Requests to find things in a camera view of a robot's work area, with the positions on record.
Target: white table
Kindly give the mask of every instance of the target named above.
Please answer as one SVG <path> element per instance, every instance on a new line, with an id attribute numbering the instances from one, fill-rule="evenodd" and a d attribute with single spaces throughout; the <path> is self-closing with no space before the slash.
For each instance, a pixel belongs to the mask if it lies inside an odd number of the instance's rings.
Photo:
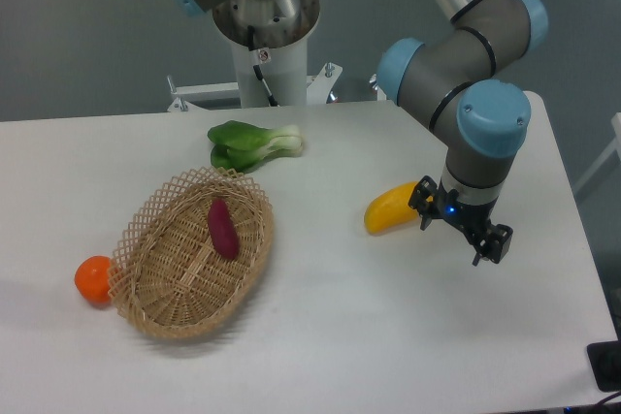
<path id="1" fill-rule="evenodd" d="M 6 413 L 487 413 L 602 398 L 588 343 L 615 339 L 541 99 L 494 211 L 515 230 L 471 265 L 441 222 L 373 238 L 368 202 L 445 148 L 390 103 L 0 124 L 0 410 Z M 200 343 L 95 310 L 76 267 L 110 254 L 147 197 L 209 164 L 228 119 L 308 144 L 253 177 L 277 229 L 242 314 Z"/>

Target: yellow banana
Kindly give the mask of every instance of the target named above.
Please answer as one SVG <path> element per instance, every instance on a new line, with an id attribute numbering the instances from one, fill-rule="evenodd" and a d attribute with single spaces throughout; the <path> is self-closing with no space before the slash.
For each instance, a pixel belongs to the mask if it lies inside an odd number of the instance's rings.
<path id="1" fill-rule="evenodd" d="M 365 227 L 370 234 L 375 235 L 418 218 L 418 212 L 408 206 L 416 184 L 417 181 L 402 184 L 372 200 L 365 212 Z"/>

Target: bok choy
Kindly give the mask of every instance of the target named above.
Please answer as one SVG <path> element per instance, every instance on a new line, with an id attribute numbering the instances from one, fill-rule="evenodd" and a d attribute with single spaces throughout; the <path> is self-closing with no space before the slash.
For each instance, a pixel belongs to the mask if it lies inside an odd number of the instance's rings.
<path id="1" fill-rule="evenodd" d="M 297 125 L 267 129 L 230 120 L 214 126 L 207 136 L 215 144 L 212 165 L 237 172 L 251 171 L 261 162 L 276 157 L 299 155 L 303 149 Z"/>

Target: gray floor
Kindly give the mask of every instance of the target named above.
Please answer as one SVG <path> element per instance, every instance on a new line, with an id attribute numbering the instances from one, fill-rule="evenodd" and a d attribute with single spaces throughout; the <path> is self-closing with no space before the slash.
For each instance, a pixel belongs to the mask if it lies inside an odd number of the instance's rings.
<path id="1" fill-rule="evenodd" d="M 539 93 L 571 182 L 612 140 L 621 111 L 621 0 L 543 0 L 550 34 L 500 78 Z M 393 42 L 431 43 L 450 32 L 433 0 L 321 0 L 310 73 L 344 66 L 343 100 L 373 96 L 367 79 Z M 177 85 L 234 80 L 209 16 L 172 0 L 0 0 L 0 121 L 164 111 Z M 621 287 L 621 171 L 579 204 L 607 290 Z M 533 206 L 533 215 L 540 208 Z"/>

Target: black cable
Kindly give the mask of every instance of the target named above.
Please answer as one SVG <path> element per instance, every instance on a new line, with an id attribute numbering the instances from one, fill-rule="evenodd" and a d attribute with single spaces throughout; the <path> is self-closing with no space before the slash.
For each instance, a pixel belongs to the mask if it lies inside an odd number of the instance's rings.
<path id="1" fill-rule="evenodd" d="M 600 399 L 596 404 L 594 404 L 587 414 L 597 414 L 599 412 L 600 407 L 604 406 L 607 402 L 621 397 L 621 391 L 613 393 L 612 395 L 605 397 L 604 399 Z"/>
<path id="2" fill-rule="evenodd" d="M 256 50 L 256 47 L 254 46 L 254 31 L 255 31 L 254 26 L 249 25 L 247 29 L 247 32 L 248 32 L 247 42 L 248 42 L 248 50 L 250 52 L 253 52 Z M 263 76 L 261 67 L 258 64 L 253 65 L 252 70 L 254 70 L 254 75 L 256 76 L 256 78 L 259 81 L 261 81 L 261 83 L 263 84 L 263 88 L 265 89 L 265 94 L 268 97 L 268 102 L 270 103 L 270 107 L 278 107 L 278 101 L 276 100 L 276 97 L 274 97 L 274 94 L 272 94 L 272 90 L 270 89 L 270 86 L 268 86 L 268 82 L 265 81 L 265 77 Z"/>

